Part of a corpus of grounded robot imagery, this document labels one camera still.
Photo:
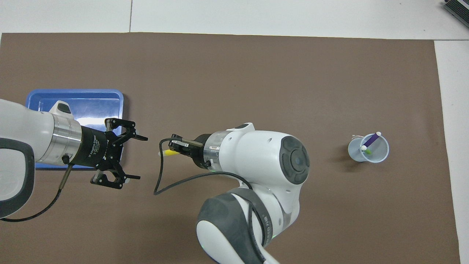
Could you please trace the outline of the blue plastic tray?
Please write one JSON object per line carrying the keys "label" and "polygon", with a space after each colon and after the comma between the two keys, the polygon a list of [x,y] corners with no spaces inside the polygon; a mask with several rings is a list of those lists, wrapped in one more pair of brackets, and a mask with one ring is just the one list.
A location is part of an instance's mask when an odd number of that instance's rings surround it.
{"label": "blue plastic tray", "polygon": [[106,131],[106,118],[122,118],[123,95],[115,89],[37,89],[29,93],[26,107],[51,115],[51,140],[36,157],[37,169],[95,169],[71,163],[81,143],[81,127]]}

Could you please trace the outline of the translucent plastic cup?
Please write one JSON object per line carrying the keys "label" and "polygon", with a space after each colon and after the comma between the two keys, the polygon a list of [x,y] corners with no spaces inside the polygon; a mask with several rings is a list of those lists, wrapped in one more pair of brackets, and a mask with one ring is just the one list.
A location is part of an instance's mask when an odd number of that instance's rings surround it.
{"label": "translucent plastic cup", "polygon": [[362,144],[364,144],[373,134],[374,133],[367,134],[366,136],[353,136],[353,139],[347,146],[347,152],[354,161],[380,163],[387,159],[389,155],[389,144],[382,134],[381,137],[368,147],[372,154],[365,154],[360,150]]}

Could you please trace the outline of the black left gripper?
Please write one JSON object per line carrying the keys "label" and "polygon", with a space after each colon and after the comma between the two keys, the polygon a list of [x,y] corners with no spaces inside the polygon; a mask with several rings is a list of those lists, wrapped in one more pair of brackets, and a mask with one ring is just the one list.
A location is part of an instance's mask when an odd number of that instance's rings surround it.
{"label": "black left gripper", "polygon": [[[140,176],[124,172],[119,161],[101,161],[107,151],[108,144],[123,145],[130,139],[148,141],[147,137],[139,135],[133,121],[106,118],[106,131],[99,131],[86,126],[81,127],[81,143],[71,163],[85,167],[95,167],[96,173],[91,178],[91,184],[114,189],[122,189],[130,179],[141,179]],[[123,133],[116,135],[113,130],[123,128]]]}

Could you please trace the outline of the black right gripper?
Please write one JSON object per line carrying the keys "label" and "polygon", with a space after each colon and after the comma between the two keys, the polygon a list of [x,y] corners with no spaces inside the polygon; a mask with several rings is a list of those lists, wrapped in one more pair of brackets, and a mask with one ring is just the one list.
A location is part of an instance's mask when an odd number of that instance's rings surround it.
{"label": "black right gripper", "polygon": [[196,137],[194,141],[201,143],[202,147],[193,147],[191,150],[190,146],[193,146],[194,144],[190,140],[185,140],[177,134],[172,134],[171,137],[173,140],[171,141],[171,144],[169,144],[169,149],[180,152],[180,154],[186,157],[192,157],[196,166],[202,169],[209,169],[211,163],[204,160],[204,146],[210,136],[211,134],[201,134]]}

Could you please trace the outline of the brown table mat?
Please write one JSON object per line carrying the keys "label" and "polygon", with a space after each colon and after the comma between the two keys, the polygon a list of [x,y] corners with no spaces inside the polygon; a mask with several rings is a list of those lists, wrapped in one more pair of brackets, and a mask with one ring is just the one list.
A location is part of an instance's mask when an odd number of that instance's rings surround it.
{"label": "brown table mat", "polygon": [[[210,197],[196,179],[158,196],[158,143],[252,122],[298,137],[310,157],[300,214],[267,250],[282,264],[459,264],[432,41],[163,33],[3,34],[0,98],[34,89],[118,89],[147,142],[124,146],[122,190],[72,172],[56,204],[0,221],[0,264],[213,264],[196,237]],[[354,135],[389,155],[354,161]]]}

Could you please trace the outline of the dark grey ribbed device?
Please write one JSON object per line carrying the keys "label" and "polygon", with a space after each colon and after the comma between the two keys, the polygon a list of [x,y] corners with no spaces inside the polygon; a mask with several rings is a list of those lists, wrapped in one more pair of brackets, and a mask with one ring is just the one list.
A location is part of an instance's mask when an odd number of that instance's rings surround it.
{"label": "dark grey ribbed device", "polygon": [[444,9],[469,27],[469,0],[444,0]]}

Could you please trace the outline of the purple pen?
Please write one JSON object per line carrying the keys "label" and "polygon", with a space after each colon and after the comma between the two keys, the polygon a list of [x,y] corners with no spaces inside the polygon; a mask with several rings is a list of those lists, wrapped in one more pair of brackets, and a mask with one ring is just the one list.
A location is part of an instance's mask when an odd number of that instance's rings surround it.
{"label": "purple pen", "polygon": [[365,151],[368,149],[368,147],[374,143],[379,137],[381,137],[381,132],[377,131],[375,132],[364,144],[362,144],[361,149],[362,151]]}

